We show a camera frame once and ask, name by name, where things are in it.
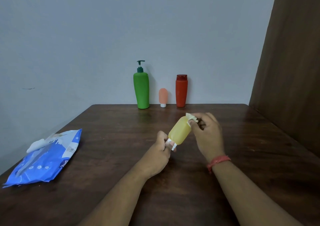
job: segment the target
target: green bottle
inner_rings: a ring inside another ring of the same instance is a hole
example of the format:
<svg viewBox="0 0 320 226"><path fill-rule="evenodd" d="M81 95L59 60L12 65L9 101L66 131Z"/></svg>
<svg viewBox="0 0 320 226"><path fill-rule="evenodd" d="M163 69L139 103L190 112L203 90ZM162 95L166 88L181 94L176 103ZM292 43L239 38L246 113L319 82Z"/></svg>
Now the green bottle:
<svg viewBox="0 0 320 226"><path fill-rule="evenodd" d="M134 91L136 92L138 108L146 109L149 107L149 76L146 72L143 72L141 62L144 60L138 60L139 67L138 72L134 74Z"/></svg>

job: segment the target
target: wooden table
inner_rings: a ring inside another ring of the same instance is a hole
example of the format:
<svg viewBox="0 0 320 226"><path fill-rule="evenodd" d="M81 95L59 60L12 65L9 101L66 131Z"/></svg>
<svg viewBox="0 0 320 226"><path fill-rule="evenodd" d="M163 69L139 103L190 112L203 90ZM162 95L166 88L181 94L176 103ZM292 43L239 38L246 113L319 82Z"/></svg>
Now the wooden table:
<svg viewBox="0 0 320 226"><path fill-rule="evenodd" d="M320 159L243 104L93 105L59 132L82 128L77 152L49 183L0 189L0 225L77 225L186 112L211 112L226 153L305 225L320 225ZM238 225L190 134L144 185L130 225ZM13 168L0 176L4 183Z"/></svg>

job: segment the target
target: red thread bracelet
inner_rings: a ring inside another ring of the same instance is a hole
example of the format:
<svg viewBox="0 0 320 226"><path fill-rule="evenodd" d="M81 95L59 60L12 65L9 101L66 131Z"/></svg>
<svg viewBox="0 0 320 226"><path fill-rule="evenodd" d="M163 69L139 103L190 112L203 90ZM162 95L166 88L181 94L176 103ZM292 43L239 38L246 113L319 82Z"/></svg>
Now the red thread bracelet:
<svg viewBox="0 0 320 226"><path fill-rule="evenodd" d="M209 170L209 174L212 173L212 166L214 166L220 162L224 162L224 161L228 161L228 160L231 160L231 159L226 155L221 155L221 156L217 156L217 157L213 158L213 160L211 160L211 163L209 163L207 165L207 168Z"/></svg>

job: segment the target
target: forearm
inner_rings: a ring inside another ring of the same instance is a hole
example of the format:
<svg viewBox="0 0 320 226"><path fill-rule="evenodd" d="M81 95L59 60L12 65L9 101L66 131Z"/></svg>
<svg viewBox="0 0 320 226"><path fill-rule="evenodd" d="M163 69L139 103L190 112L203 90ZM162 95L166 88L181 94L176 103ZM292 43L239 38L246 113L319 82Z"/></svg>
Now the forearm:
<svg viewBox="0 0 320 226"><path fill-rule="evenodd" d="M301 225L232 162L212 167L240 225Z"/></svg>
<svg viewBox="0 0 320 226"><path fill-rule="evenodd" d="M80 225L128 225L146 180L134 166Z"/></svg>

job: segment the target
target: blue wet wipes pack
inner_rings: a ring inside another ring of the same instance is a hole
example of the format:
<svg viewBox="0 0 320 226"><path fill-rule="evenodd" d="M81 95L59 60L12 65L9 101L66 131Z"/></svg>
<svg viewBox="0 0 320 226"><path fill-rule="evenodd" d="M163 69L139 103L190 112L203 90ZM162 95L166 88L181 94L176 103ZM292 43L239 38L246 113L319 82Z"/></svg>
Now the blue wet wipes pack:
<svg viewBox="0 0 320 226"><path fill-rule="evenodd" d="M43 140L42 147L28 153L3 186L53 180L77 150L81 131L82 129L70 130Z"/></svg>

